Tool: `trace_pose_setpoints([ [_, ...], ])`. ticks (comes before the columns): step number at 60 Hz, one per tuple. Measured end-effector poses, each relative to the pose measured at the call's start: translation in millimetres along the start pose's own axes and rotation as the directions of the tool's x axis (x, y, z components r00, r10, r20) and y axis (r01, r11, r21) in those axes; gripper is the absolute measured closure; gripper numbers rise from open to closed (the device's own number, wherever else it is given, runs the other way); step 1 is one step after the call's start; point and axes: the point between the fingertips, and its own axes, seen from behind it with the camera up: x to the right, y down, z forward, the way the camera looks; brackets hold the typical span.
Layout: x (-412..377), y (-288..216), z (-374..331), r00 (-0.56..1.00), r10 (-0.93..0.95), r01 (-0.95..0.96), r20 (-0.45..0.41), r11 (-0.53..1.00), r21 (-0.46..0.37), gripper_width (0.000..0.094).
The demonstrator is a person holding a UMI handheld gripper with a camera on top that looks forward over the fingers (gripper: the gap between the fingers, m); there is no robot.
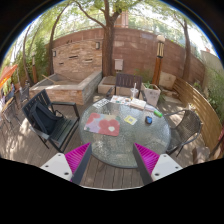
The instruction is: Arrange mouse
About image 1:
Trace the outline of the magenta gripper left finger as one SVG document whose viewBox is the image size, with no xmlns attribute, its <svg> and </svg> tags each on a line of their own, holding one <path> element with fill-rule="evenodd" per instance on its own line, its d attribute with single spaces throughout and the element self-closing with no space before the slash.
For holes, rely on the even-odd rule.
<svg viewBox="0 0 224 224">
<path fill-rule="evenodd" d="M 41 169 L 79 185 L 91 154 L 92 146 L 87 143 L 66 154 L 57 153 Z"/>
</svg>

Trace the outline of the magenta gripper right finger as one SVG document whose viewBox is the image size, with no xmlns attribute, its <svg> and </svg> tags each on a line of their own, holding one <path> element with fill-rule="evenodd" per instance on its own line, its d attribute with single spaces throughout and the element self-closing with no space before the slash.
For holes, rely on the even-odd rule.
<svg viewBox="0 0 224 224">
<path fill-rule="evenodd" d="M 157 154 L 140 144 L 133 144 L 133 154 L 144 185 L 182 169 L 168 154 Z"/>
</svg>

